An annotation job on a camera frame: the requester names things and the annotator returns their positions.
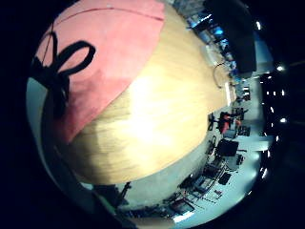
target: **wooden table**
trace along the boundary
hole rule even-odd
[[[141,74],[63,154],[83,182],[122,183],[165,169],[199,145],[208,114],[227,104],[200,52],[203,42],[171,6],[165,13],[159,43]],[[217,78],[229,81],[221,69]]]

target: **person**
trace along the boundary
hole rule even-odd
[[[218,120],[210,120],[211,122],[217,122],[218,123],[218,127],[217,129],[219,130],[219,132],[221,134],[224,134],[227,130],[230,129],[232,122],[234,121],[235,117],[244,115],[245,113],[247,113],[249,110],[245,110],[243,112],[239,112],[239,113],[235,113],[235,114],[230,114],[227,112],[222,112],[220,113],[219,119]]]

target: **black strap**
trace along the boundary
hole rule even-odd
[[[53,40],[52,63],[48,67],[44,67],[35,57],[32,63],[32,77],[51,91],[54,102],[54,117],[59,118],[64,114],[69,101],[69,76],[90,65],[95,54],[95,47],[86,41],[77,41],[57,55],[56,33],[52,31],[47,35],[50,35]],[[84,48],[89,48],[89,51],[81,63],[73,68],[58,72],[74,53]]]

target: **floor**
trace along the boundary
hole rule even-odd
[[[252,100],[250,102],[243,102],[241,105],[250,109],[245,118],[261,118],[261,109],[256,106],[261,101],[261,91],[259,80],[249,80],[250,88],[252,90]],[[230,107],[225,107],[214,113],[215,116],[222,111],[230,111]],[[252,130],[252,135],[259,135],[262,126]],[[144,206],[154,206],[161,203],[161,200],[168,198],[173,192],[177,190],[177,186],[191,173],[195,174],[207,160],[205,152],[207,150],[207,143],[213,135],[216,135],[217,141],[221,138],[218,131],[213,127],[213,131],[208,132],[201,144],[190,152],[187,156],[173,164],[172,166],[148,177],[135,180],[131,183],[132,188],[127,192],[125,200],[128,204],[121,206],[121,209],[140,209]],[[216,183],[213,189],[206,196],[206,199],[214,201],[212,203],[208,200],[202,199],[196,202],[199,207],[195,207],[195,214],[188,219],[178,222],[174,228],[190,228],[196,226],[218,216],[224,214],[226,211],[234,207],[240,200],[242,200],[251,191],[260,166],[260,152],[239,152],[245,157],[244,163],[239,167],[238,173],[232,172],[232,176],[227,185]],[[116,184],[119,191],[122,191],[125,183]],[[223,196],[216,199],[217,195],[214,190],[221,191]]]

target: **pink sheet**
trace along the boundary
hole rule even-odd
[[[84,0],[61,13],[54,22],[58,52],[78,40],[96,48],[91,64],[70,77],[65,115],[55,121],[60,138],[69,143],[114,101],[138,76],[157,45],[164,24],[164,6],[154,0]],[[37,56],[43,59],[48,38]],[[87,51],[74,54],[62,67],[81,62]],[[49,45],[44,65],[51,63]]]

